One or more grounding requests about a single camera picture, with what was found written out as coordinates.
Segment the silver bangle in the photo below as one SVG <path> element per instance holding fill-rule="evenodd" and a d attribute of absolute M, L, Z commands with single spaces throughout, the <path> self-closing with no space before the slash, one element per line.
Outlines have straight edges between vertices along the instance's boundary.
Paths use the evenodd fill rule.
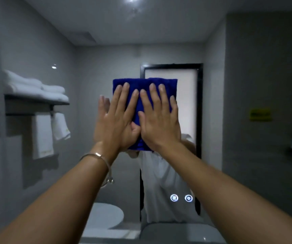
<path fill-rule="evenodd" d="M 105 187 L 107 185 L 107 183 L 113 184 L 114 183 L 114 179 L 112 177 L 111 166 L 109 165 L 108 160 L 104 156 L 102 156 L 101 154 L 99 154 L 97 152 L 95 152 L 95 153 L 90 153 L 89 152 L 89 153 L 85 153 L 83 156 L 81 156 L 79 161 L 81 161 L 86 156 L 93 156 L 93 157 L 102 159 L 106 163 L 106 165 L 107 165 L 107 167 L 109 169 L 108 177 L 105 179 L 105 182 L 102 184 L 101 188 Z"/>

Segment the finger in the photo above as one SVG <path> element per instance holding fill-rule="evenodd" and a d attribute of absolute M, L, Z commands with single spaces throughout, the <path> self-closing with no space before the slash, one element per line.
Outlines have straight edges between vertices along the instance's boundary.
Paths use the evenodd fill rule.
<path fill-rule="evenodd" d="M 178 120 L 179 119 L 179 110 L 178 110 L 178 105 L 176 103 L 174 96 L 170 97 L 170 103 L 171 103 L 171 107 L 172 107 L 171 117 L 173 117 L 175 120 Z"/>
<path fill-rule="evenodd" d="M 105 111 L 108 113 L 109 109 L 110 109 L 110 99 L 109 98 L 105 98 L 105 100 L 104 100 L 104 108 L 105 108 Z"/>
<path fill-rule="evenodd" d="M 170 105 L 168 103 L 168 96 L 166 94 L 165 86 L 163 84 L 159 85 L 161 102 L 162 102 L 162 113 L 169 114 L 170 113 Z"/>
<path fill-rule="evenodd" d="M 138 97 L 139 97 L 139 91 L 137 89 L 135 89 L 134 92 L 132 93 L 128 107 L 127 107 L 126 111 L 124 112 L 124 120 L 125 121 L 132 120 L 132 117 L 134 116 L 134 113 L 135 113 Z"/>
<path fill-rule="evenodd" d="M 126 82 L 124 83 L 124 86 L 122 88 L 122 92 L 119 98 L 119 102 L 118 102 L 118 106 L 117 106 L 117 110 L 116 110 L 116 114 L 123 114 L 124 110 L 126 109 L 126 102 L 127 102 L 127 97 L 129 94 L 129 83 Z"/>
<path fill-rule="evenodd" d="M 139 124 L 142 131 L 145 131 L 146 117 L 143 111 L 138 111 Z"/>
<path fill-rule="evenodd" d="M 132 129 L 132 138 L 134 143 L 136 143 L 139 135 L 140 135 L 140 131 L 141 131 L 141 127 L 138 126 L 136 123 L 132 122 L 131 123 L 131 129 Z"/>
<path fill-rule="evenodd" d="M 108 112 L 109 115 L 114 115 L 116 113 L 121 91 L 122 91 L 122 86 L 118 85 L 112 96 L 112 100 L 111 100 L 111 104 L 110 104 L 110 108 Z"/>
<path fill-rule="evenodd" d="M 141 102 L 143 103 L 143 106 L 144 106 L 144 112 L 146 114 L 152 113 L 153 108 L 152 108 L 151 102 L 149 101 L 147 92 L 144 89 L 142 89 L 140 91 L 140 98 L 141 98 Z"/>
<path fill-rule="evenodd" d="M 106 110 L 104 107 L 104 96 L 100 95 L 99 102 L 98 102 L 98 115 L 99 119 L 102 119 L 104 115 L 106 114 Z"/>
<path fill-rule="evenodd" d="M 151 93 L 154 111 L 155 111 L 155 113 L 160 114 L 160 112 L 162 110 L 162 104 L 161 104 L 160 97 L 157 94 L 156 86 L 154 83 L 151 83 L 151 85 L 149 86 L 149 91 Z"/>

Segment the toilet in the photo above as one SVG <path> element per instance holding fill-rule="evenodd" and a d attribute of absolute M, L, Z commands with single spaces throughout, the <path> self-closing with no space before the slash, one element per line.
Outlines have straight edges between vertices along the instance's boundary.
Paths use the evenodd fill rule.
<path fill-rule="evenodd" d="M 201 223 L 153 223 L 140 234 L 141 240 L 167 242 L 226 243 L 219 231 Z"/>
<path fill-rule="evenodd" d="M 105 203 L 94 203 L 85 230 L 111 229 L 118 226 L 123 220 L 124 212 L 119 207 Z"/>

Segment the yellow sign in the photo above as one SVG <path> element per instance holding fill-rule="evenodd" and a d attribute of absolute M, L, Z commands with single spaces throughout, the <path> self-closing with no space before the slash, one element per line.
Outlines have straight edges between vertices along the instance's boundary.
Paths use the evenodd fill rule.
<path fill-rule="evenodd" d="M 271 111 L 270 109 L 252 109 L 250 111 L 250 121 L 271 121 Z"/>

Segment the folded white towel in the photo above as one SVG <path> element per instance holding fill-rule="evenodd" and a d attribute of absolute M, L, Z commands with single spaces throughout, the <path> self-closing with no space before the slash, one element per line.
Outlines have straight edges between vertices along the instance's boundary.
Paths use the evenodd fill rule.
<path fill-rule="evenodd" d="M 64 114 L 55 113 L 51 118 L 51 126 L 55 140 L 66 140 L 70 138 L 70 131 L 67 127 Z"/>
<path fill-rule="evenodd" d="M 61 93 L 43 91 L 43 99 L 69 103 L 69 98 Z"/>
<path fill-rule="evenodd" d="M 22 97 L 42 98 L 44 91 L 27 84 L 8 82 L 5 85 L 5 93 Z"/>
<path fill-rule="evenodd" d="M 37 79 L 26 79 L 9 70 L 4 70 L 4 72 L 7 75 L 6 83 L 21 83 L 29 86 L 34 86 L 40 89 L 42 88 L 42 82 Z"/>
<path fill-rule="evenodd" d="M 32 117 L 33 159 L 54 154 L 50 113 L 36 113 Z"/>
<path fill-rule="evenodd" d="M 48 86 L 45 84 L 42 84 L 42 90 L 45 90 L 47 92 L 57 92 L 61 94 L 65 94 L 65 88 L 62 86 Z"/>

